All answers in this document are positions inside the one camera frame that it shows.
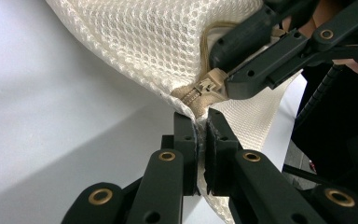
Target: white mesh fabric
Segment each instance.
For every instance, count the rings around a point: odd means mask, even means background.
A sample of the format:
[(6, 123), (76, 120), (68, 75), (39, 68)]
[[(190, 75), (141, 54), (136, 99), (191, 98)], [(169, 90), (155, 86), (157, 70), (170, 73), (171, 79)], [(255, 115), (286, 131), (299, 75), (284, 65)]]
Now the white mesh fabric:
[[(242, 21), (261, 6), (261, 0), (47, 1), (89, 50), (192, 118), (200, 127), (200, 138), (207, 115), (195, 120), (192, 111), (170, 93), (198, 80), (200, 36), (206, 26), (215, 21)], [(264, 90), (251, 100), (214, 106), (225, 114), (244, 148), (262, 148), (287, 84), (276, 91)], [(199, 184), (205, 196), (202, 163), (201, 158)], [(233, 222), (227, 199), (206, 199), (223, 220)]]

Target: mesh bag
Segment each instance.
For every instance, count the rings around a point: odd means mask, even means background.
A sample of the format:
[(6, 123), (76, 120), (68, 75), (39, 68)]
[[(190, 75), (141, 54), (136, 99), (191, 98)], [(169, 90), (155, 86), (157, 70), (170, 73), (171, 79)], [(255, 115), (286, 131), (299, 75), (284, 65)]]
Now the mesh bag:
[[(161, 97), (198, 125), (200, 141), (207, 115), (194, 116), (176, 88), (200, 76), (200, 39), (217, 21), (240, 22), (261, 0), (47, 0), (67, 29), (89, 50), (124, 76)], [(275, 111), (290, 80), (275, 91), (263, 90), (251, 100), (225, 101), (222, 111), (244, 148), (261, 150)], [(227, 199), (206, 195), (200, 152), (199, 187), (214, 211), (227, 223)]]

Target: metal grommet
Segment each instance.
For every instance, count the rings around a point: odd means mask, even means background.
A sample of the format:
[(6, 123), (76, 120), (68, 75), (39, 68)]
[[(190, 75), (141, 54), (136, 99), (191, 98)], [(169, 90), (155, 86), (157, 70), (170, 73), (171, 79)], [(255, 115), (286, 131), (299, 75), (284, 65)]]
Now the metal grommet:
[(321, 31), (321, 38), (323, 39), (331, 39), (333, 38), (334, 33), (331, 30), (322, 30)]
[(243, 153), (243, 158), (248, 161), (260, 161), (261, 160), (261, 158), (258, 155), (254, 154), (252, 152)]
[(354, 199), (351, 196), (337, 189), (325, 189), (324, 194), (330, 201), (340, 206), (354, 207), (355, 205)]
[(158, 155), (158, 158), (162, 161), (173, 161), (175, 159), (175, 154), (172, 152), (161, 152)]
[[(97, 194), (99, 194), (99, 193), (105, 193), (106, 196), (104, 196), (101, 199), (95, 198), (95, 196), (97, 196)], [(111, 200), (112, 197), (113, 197), (113, 191), (112, 190), (110, 190), (110, 189), (96, 189), (89, 196), (89, 203), (94, 204), (94, 205), (101, 205), (101, 204), (109, 202), (109, 200)]]

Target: white table surface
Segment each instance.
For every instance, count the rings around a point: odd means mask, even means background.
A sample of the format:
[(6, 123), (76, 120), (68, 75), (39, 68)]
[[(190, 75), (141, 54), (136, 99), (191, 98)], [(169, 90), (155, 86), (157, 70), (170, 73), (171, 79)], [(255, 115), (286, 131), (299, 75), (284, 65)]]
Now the white table surface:
[[(277, 166), (304, 85), (290, 86), (268, 135)], [(172, 118), (84, 48), (46, 2), (0, 0), (0, 223), (60, 223), (86, 187), (126, 187), (172, 134)], [(224, 223), (200, 197), (185, 197), (183, 220)]]

